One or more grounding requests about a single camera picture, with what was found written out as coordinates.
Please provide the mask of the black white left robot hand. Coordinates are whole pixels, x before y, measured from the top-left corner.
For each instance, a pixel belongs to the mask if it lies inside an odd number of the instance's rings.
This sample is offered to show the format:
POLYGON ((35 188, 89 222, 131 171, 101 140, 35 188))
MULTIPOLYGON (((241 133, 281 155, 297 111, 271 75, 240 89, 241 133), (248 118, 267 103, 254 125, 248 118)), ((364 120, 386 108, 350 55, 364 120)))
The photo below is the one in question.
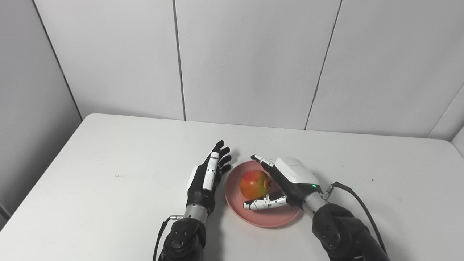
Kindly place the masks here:
POLYGON ((214 211, 217 186, 222 180, 223 175, 232 168, 230 165, 230 161, 232 160, 232 156, 229 154, 230 150, 230 147, 225 146, 225 142, 220 140, 216 143, 205 161, 196 167, 192 182, 187 191, 187 207, 190 205, 202 206, 207 210, 208 215, 214 211), (203 188, 204 177, 209 170, 208 164, 211 158, 215 158, 217 164, 213 171, 212 188, 205 189, 203 188))

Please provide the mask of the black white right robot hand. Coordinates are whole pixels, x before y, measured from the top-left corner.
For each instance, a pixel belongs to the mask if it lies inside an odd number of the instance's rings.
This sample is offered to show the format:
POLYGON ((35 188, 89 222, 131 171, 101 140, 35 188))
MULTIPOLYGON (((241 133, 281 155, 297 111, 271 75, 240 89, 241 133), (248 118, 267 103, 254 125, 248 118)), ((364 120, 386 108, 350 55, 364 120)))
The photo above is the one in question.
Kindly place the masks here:
POLYGON ((323 200, 319 180, 298 159, 282 157, 273 161, 259 155, 251 155, 250 158, 260 163, 281 190, 246 200, 243 203, 244 209, 266 210, 290 205, 302 209, 308 215, 314 215, 327 204, 323 200))

